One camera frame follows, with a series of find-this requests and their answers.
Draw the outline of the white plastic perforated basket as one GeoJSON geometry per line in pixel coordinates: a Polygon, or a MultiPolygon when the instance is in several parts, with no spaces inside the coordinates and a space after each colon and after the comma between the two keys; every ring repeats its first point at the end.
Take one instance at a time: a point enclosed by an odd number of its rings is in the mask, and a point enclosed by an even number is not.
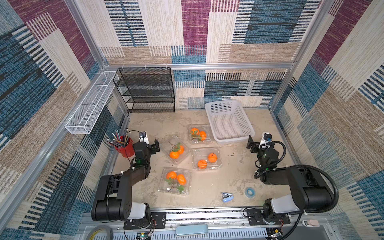
{"type": "Polygon", "coordinates": [[[205,104],[205,110],[218,144],[241,142],[255,136],[255,130],[240,102],[210,102],[205,104]]]}

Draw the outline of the orange pair with leaves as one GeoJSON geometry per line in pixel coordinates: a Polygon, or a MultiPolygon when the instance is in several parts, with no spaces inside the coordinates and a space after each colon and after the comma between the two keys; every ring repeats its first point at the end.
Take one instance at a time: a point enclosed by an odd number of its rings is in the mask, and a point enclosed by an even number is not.
{"type": "Polygon", "coordinates": [[[207,133],[205,131],[200,131],[197,128],[192,128],[190,130],[190,135],[192,141],[205,141],[207,139],[207,133]]]}

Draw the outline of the clear clamshell container back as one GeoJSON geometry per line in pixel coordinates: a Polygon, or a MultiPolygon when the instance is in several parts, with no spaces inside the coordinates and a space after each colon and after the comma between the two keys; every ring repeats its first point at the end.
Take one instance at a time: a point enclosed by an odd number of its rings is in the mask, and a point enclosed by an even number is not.
{"type": "Polygon", "coordinates": [[[187,141],[192,144],[207,144],[214,140],[211,127],[209,125],[188,125],[187,141]]]}

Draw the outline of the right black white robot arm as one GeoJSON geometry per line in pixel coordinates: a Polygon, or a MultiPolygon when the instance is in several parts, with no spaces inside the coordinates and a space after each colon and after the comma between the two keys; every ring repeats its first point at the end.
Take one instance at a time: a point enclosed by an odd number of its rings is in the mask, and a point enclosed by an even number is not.
{"type": "Polygon", "coordinates": [[[323,170],[310,165],[293,165],[279,168],[287,148],[272,135],[264,133],[260,142],[248,138],[247,149],[257,155],[254,178],[265,185],[284,185],[290,188],[286,196],[267,199],[259,213],[250,219],[261,218],[272,225],[287,214],[324,213],[332,210],[339,201],[335,181],[323,170]]]}

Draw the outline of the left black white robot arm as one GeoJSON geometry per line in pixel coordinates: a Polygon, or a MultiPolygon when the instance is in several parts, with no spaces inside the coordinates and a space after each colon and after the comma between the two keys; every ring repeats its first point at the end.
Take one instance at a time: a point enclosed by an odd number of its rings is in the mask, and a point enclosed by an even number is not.
{"type": "Polygon", "coordinates": [[[151,156],[160,151],[159,141],[154,140],[152,145],[136,142],[133,149],[135,158],[128,170],[100,178],[91,210],[93,221],[124,221],[137,228],[153,223],[149,204],[133,201],[132,187],[150,175],[151,156]]]}

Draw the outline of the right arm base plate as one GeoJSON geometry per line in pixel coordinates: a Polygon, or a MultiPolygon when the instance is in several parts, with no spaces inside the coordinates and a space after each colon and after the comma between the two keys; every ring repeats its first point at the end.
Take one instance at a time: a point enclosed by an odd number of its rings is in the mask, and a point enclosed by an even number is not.
{"type": "Polygon", "coordinates": [[[291,220],[288,214],[275,214],[264,212],[262,208],[245,208],[243,211],[250,226],[262,225],[288,225],[291,220]]]}

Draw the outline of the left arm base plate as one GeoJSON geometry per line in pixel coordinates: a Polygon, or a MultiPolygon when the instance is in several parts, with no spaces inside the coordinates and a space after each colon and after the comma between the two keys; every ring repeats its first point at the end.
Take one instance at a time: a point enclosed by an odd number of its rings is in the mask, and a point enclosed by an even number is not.
{"type": "Polygon", "coordinates": [[[124,223],[124,230],[149,230],[149,229],[164,229],[167,220],[166,212],[151,212],[145,214],[143,219],[127,220],[124,223]]]}

